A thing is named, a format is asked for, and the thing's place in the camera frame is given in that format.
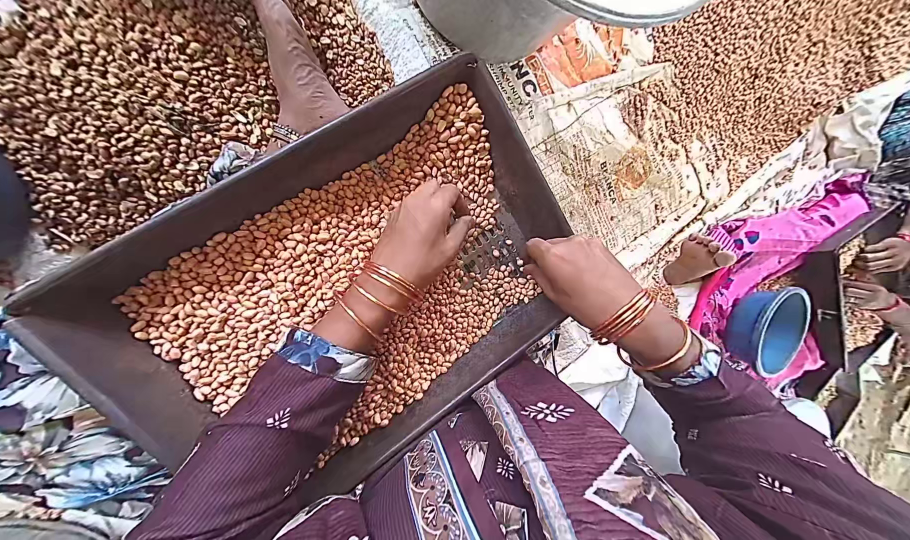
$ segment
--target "woman's left hand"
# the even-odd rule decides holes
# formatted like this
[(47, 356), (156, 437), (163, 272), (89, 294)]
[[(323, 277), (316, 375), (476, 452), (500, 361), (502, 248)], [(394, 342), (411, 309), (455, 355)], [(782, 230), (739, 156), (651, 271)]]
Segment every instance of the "woman's left hand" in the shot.
[(429, 179), (391, 213), (371, 260), (424, 289), (455, 259), (474, 223), (458, 187)]
[(898, 296), (887, 288), (869, 281), (845, 279), (842, 281), (845, 299), (863, 310), (891, 308)]

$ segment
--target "dark metal tray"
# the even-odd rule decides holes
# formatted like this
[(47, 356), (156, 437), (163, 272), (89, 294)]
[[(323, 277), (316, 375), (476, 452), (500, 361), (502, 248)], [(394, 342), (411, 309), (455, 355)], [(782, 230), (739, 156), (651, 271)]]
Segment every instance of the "dark metal tray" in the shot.
[[(514, 258), (525, 239), (571, 235), (488, 68), (474, 55), (462, 54), (22, 289), (5, 304), (12, 317), (5, 327), (113, 425), (171, 470), (178, 469), (198, 432), (216, 416), (192, 397), (177, 362), (162, 361), (130, 336), (131, 320), (110, 300), (164, 268), (174, 254), (204, 244), (217, 232), (233, 231), (252, 215), (388, 151), (447, 86), (462, 82), (485, 111), (501, 203), (498, 233), (463, 250), (464, 262), (484, 265), (485, 256), (479, 256), (484, 243), (505, 249), (503, 240), (511, 239), (507, 251)], [(317, 495), (351, 490), (563, 318), (545, 296), (508, 311), (422, 400), (314, 474), (310, 490)]]
[[(845, 346), (845, 305), (842, 296), (842, 271), (838, 254), (842, 247), (860, 235), (869, 244), (891, 237), (902, 224), (901, 207), (870, 210), (822, 241), (805, 256), (798, 268), (799, 286), (808, 292), (812, 301), (811, 329), (815, 333), (821, 359), (821, 368), (804, 374), (798, 381), (797, 395), (812, 398), (832, 379), (835, 372), (854, 372), (868, 355), (853, 356)], [(885, 282), (895, 275), (883, 276), (889, 289), (895, 284)]]

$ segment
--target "peanut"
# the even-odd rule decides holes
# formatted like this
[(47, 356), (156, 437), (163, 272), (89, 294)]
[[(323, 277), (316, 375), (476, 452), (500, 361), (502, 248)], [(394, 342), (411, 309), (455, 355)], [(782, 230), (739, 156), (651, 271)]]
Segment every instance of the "peanut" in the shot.
[[(193, 395), (224, 414), (244, 395), (285, 329), (311, 330), (349, 289), (390, 212), (426, 178), (461, 185), (477, 224), (469, 241), (482, 229), (492, 230), (498, 208), (488, 134), (467, 136), (469, 126), (458, 121), (462, 113), (478, 111), (473, 115), (481, 127), (484, 115), (467, 84), (449, 86), (442, 95), (374, 163), (345, 171), (321, 189), (305, 189), (237, 230), (214, 234), (116, 297), (113, 302), (136, 321), (135, 337), (160, 346), (167, 360), (187, 364), (179, 371), (195, 387)], [(446, 127), (439, 133), (442, 122)], [(390, 324), (374, 352), (371, 381), (338, 424), (318, 466), (423, 399), (507, 308), (539, 292), (533, 279), (505, 265), (473, 272), (457, 260), (449, 264), (425, 291), (426, 300)]]

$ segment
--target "seated woman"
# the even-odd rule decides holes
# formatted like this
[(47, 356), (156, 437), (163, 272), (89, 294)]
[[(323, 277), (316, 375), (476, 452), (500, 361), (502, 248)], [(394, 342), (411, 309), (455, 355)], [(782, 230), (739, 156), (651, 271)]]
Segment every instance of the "seated woman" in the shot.
[[(473, 226), (449, 227), (464, 209), (458, 189), (435, 180), (407, 197), (371, 258), (396, 286), (363, 274), (379, 302), (353, 288), (312, 332), (293, 330), (128, 538), (910, 538), (909, 503), (657, 303), (600, 338), (629, 353), (672, 416), (687, 475), (652, 472), (597, 411), (521, 358), (355, 494), (303, 499), (377, 362), (367, 352), (394, 316), (381, 304), (403, 310), (452, 262)], [(597, 239), (527, 247), (526, 271), (586, 327), (610, 328), (644, 298)]]

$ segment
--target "metal pot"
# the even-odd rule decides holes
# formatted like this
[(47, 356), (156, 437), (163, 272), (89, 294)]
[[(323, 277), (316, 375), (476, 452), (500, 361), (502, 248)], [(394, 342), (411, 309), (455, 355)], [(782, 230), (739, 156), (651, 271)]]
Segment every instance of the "metal pot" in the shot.
[(625, 28), (681, 19), (708, 0), (416, 0), (461, 49), (492, 63), (524, 58), (576, 18)]

